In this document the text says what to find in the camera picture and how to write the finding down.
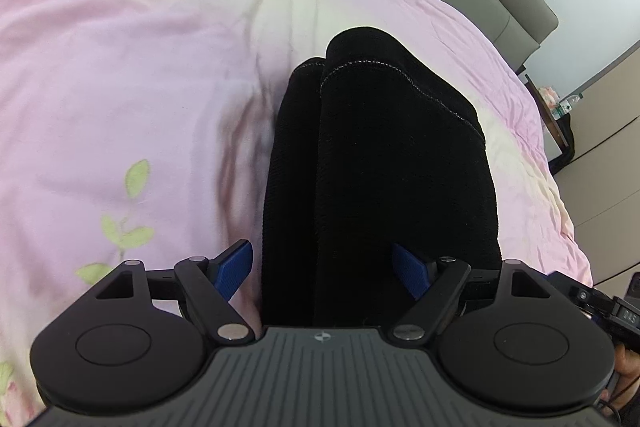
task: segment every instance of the water bottle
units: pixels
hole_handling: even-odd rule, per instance
[[[568,96],[564,100],[562,100],[556,107],[551,108],[551,116],[554,117],[554,120],[559,120],[564,115],[566,115],[569,111],[574,108],[575,104],[580,102],[582,99],[582,93],[580,94],[572,94]]]

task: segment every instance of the pink bed sheet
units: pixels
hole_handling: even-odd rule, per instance
[[[167,268],[250,239],[254,271],[232,302],[260,327],[274,115],[292,69],[359,25],[478,110],[503,257],[591,283],[534,103],[439,0],[0,0],[0,425],[42,407],[35,335],[124,258]]]

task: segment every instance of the black electronic device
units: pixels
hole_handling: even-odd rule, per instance
[[[471,270],[395,245],[392,264],[416,303],[390,330],[257,339],[228,304],[252,267],[248,241],[169,270],[125,261],[34,341],[48,407],[32,425],[610,425],[595,404],[614,343],[640,351],[632,305],[513,259]],[[178,301],[183,318],[152,299]]]

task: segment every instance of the ribbed surface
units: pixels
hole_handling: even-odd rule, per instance
[[[527,419],[482,409],[455,393],[427,354],[382,341],[374,330],[271,328],[259,343],[225,348],[181,396],[118,418],[52,409],[36,427],[598,427],[594,410]]]

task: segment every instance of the folded black garment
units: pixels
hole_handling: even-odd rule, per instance
[[[473,106],[393,37],[336,36],[291,75],[264,204],[267,325],[391,325],[414,300],[391,245],[498,269],[495,189]]]

